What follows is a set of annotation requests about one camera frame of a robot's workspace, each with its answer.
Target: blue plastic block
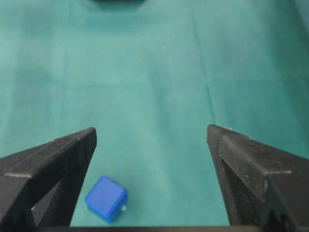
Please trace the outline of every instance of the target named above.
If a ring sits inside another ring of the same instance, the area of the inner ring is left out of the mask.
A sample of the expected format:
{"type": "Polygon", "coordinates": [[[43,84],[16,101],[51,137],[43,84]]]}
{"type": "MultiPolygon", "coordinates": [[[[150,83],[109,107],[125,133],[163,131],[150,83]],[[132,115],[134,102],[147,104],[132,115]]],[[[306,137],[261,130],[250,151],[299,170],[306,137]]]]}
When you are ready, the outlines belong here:
{"type": "Polygon", "coordinates": [[[106,176],[101,177],[85,199],[88,208],[108,223],[114,221],[126,201],[126,189],[106,176]]]}

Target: dark object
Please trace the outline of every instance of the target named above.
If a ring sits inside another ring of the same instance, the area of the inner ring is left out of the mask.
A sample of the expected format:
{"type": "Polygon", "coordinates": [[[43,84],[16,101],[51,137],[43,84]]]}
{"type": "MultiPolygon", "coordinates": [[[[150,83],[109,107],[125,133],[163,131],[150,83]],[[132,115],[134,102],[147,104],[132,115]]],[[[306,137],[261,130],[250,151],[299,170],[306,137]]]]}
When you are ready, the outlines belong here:
{"type": "Polygon", "coordinates": [[[88,128],[0,159],[0,231],[68,226],[96,145],[88,128]]]}
{"type": "Polygon", "coordinates": [[[231,225],[309,231],[309,161],[208,126],[208,145],[231,225]]]}
{"type": "Polygon", "coordinates": [[[89,128],[0,159],[0,231],[309,231],[309,161],[215,125],[208,144],[230,223],[238,226],[66,227],[96,142],[89,128]]]}

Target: fabric surface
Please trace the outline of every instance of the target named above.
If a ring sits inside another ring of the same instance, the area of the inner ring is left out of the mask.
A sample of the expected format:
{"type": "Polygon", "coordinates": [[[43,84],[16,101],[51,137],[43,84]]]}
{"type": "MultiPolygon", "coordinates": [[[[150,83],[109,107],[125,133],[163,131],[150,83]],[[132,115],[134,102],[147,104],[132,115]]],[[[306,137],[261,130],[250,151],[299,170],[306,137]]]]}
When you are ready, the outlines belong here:
{"type": "Polygon", "coordinates": [[[113,224],[227,225],[208,124],[309,158],[309,38],[293,0],[0,2],[0,155],[93,126],[84,198],[128,190],[113,224]]]}

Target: green cloth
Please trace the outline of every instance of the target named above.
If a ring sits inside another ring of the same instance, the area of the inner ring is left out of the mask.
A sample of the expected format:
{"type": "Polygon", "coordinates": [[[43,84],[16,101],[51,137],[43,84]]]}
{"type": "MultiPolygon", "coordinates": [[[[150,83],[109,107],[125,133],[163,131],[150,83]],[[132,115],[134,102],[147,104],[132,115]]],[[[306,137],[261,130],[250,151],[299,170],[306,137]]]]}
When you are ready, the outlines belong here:
{"type": "Polygon", "coordinates": [[[228,224],[208,124],[309,158],[309,38],[293,0],[0,2],[0,154],[90,126],[84,198],[128,190],[115,226],[228,224]]]}

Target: white speck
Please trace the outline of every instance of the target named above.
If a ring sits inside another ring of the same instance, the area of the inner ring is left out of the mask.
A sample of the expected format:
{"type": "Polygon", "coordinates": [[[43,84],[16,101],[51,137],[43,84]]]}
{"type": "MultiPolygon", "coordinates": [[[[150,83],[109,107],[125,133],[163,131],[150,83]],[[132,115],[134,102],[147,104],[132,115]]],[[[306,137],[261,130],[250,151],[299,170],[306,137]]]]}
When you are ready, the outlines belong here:
{"type": "Polygon", "coordinates": [[[17,177],[17,178],[31,178],[31,175],[29,174],[6,173],[5,176],[17,177]]]}

